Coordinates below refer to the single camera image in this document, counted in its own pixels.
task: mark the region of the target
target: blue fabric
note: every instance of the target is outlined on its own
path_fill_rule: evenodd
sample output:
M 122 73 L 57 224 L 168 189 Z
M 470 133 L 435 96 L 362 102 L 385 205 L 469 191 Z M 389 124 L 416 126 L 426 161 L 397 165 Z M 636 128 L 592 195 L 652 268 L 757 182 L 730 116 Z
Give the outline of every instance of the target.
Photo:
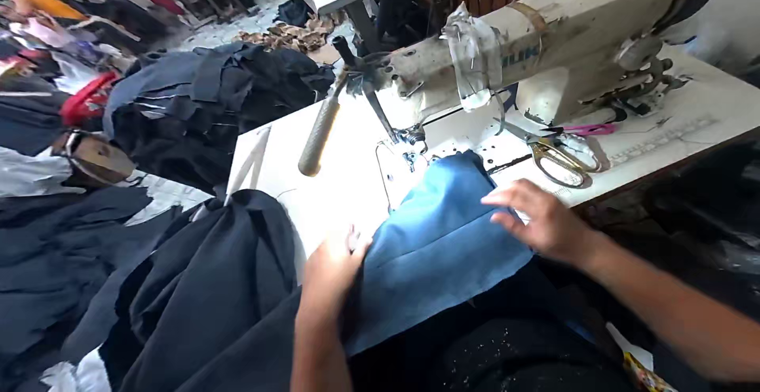
M 531 259 L 480 203 L 494 188 L 470 150 L 430 166 L 375 233 L 348 304 L 348 356 L 491 289 Z

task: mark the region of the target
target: scissors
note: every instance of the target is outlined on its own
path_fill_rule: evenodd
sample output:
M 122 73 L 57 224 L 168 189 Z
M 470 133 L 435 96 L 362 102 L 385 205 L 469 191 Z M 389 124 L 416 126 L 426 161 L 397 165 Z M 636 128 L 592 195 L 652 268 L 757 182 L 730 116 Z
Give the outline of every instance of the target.
M 527 132 L 519 126 L 510 124 L 508 122 L 502 122 L 504 129 L 507 129 L 509 133 L 523 140 L 525 144 L 530 148 L 533 154 L 533 163 L 536 167 L 546 175 L 547 178 L 553 183 L 560 186 L 569 187 L 571 189 L 580 189 L 588 183 L 591 178 L 588 176 L 590 168 L 578 161 L 570 154 L 565 153 L 563 150 L 556 148 L 549 137 L 557 135 L 553 133 L 546 136 L 538 136 Z M 574 183 L 568 183 L 569 179 L 560 180 L 557 177 L 549 173 L 546 168 L 541 164 L 541 160 L 546 159 L 564 169 L 569 175 L 572 176 L 570 180 Z

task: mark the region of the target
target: floor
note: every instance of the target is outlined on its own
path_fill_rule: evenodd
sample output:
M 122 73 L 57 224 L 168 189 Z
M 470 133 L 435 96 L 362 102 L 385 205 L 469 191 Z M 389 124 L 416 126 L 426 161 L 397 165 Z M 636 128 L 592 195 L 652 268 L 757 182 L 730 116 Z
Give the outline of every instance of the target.
M 197 30 L 178 28 L 172 36 L 166 37 L 154 49 L 167 50 L 193 50 L 196 47 L 213 48 L 233 42 L 241 32 L 261 33 L 266 32 L 277 22 L 277 8 L 288 0 L 258 0 L 257 6 L 251 9 L 255 11 L 253 16 L 241 16 L 224 24 L 210 23 Z M 352 40 L 355 34 L 353 24 L 346 20 L 338 25 L 332 34 L 328 36 L 328 43 L 333 37 L 342 35 L 347 40 Z

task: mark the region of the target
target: industrial sewing machine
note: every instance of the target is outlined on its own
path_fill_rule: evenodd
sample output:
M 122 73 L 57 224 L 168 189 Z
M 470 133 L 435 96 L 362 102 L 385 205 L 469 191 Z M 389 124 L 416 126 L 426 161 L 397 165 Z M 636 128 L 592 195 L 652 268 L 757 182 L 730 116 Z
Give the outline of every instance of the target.
M 519 82 L 516 105 L 527 118 L 559 125 L 606 105 L 626 105 L 661 85 L 676 85 L 659 59 L 660 31 L 708 0 L 519 0 L 482 18 L 460 7 L 441 37 L 390 54 L 354 58 L 322 105 L 299 170 L 314 176 L 337 114 L 337 94 L 362 94 L 394 145 L 412 158 L 426 150 L 422 124 L 461 105 L 489 102 Z

